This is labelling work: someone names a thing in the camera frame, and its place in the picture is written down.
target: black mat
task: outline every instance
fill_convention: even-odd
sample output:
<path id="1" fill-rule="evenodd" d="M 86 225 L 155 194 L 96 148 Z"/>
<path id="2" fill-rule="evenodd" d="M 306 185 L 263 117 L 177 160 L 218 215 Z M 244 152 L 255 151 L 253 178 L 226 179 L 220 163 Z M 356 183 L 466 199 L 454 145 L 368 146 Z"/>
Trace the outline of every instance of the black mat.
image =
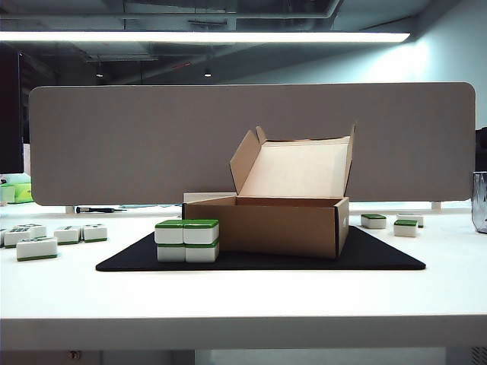
<path id="1" fill-rule="evenodd" d="M 426 265 L 398 249 L 350 227 L 347 242 L 337 260 L 285 255 L 220 252 L 214 263 L 158 262 L 154 234 L 99 263 L 98 271 L 194 271 L 194 270 L 422 270 Z"/>

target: black monitor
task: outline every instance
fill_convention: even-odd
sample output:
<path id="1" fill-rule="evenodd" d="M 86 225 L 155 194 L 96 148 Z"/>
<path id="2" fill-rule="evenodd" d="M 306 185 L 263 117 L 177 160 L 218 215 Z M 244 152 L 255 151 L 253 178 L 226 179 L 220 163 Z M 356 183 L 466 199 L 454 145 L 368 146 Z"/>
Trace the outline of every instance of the black monitor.
<path id="1" fill-rule="evenodd" d="M 19 58 L 0 42 L 0 173 L 24 172 Z"/>

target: white wall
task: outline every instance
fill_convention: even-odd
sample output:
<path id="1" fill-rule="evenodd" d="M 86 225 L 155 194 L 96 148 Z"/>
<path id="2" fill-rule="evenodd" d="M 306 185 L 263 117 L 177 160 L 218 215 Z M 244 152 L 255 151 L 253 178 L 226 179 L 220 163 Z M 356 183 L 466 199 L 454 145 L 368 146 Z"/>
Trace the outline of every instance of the white wall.
<path id="1" fill-rule="evenodd" d="M 477 128 L 487 126 L 487 1 L 463 0 L 416 42 L 347 53 L 227 84 L 403 81 L 471 83 L 477 94 Z"/>

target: box lid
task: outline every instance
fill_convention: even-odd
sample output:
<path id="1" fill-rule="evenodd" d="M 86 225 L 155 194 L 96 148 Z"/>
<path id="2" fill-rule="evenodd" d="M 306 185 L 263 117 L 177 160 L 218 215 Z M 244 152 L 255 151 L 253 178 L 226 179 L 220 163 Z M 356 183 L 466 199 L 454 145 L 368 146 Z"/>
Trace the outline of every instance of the box lid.
<path id="1" fill-rule="evenodd" d="M 355 126 L 342 138 L 275 141 L 248 131 L 230 161 L 239 196 L 341 198 L 352 164 Z"/>

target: screwdriver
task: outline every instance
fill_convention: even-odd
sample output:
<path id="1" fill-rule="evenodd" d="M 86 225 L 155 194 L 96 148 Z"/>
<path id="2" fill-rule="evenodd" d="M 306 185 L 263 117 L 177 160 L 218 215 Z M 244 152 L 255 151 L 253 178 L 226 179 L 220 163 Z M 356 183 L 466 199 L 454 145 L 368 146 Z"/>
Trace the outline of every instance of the screwdriver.
<path id="1" fill-rule="evenodd" d="M 113 213 L 116 211 L 126 211 L 126 209 L 115 208 L 82 208 L 76 207 L 76 213 Z"/>

